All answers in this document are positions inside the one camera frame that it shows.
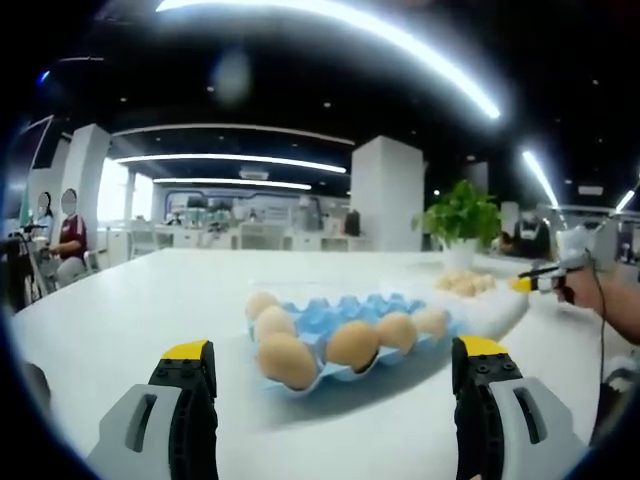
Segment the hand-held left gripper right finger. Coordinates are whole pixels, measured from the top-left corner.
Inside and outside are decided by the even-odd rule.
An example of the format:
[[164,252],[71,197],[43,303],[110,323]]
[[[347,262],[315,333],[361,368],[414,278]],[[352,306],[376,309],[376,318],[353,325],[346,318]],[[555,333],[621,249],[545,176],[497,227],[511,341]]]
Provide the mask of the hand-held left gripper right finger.
[[458,479],[566,479],[588,451],[569,408],[508,351],[478,336],[453,339]]

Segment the person's right hand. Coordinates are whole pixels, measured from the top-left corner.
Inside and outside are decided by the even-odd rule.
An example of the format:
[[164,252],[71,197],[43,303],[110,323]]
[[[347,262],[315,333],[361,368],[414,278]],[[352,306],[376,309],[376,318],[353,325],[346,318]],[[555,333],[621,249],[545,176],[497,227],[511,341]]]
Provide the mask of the person's right hand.
[[618,317],[620,302],[627,295],[625,285],[610,276],[598,275],[591,270],[568,274],[566,286],[573,292],[573,305],[592,310],[610,323]]

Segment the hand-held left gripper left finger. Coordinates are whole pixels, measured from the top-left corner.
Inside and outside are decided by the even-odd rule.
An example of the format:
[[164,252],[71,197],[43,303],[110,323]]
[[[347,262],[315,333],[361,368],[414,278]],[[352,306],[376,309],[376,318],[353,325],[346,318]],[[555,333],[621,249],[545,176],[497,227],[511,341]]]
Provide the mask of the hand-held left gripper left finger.
[[102,479],[217,479],[213,343],[166,351],[103,416],[87,457]]

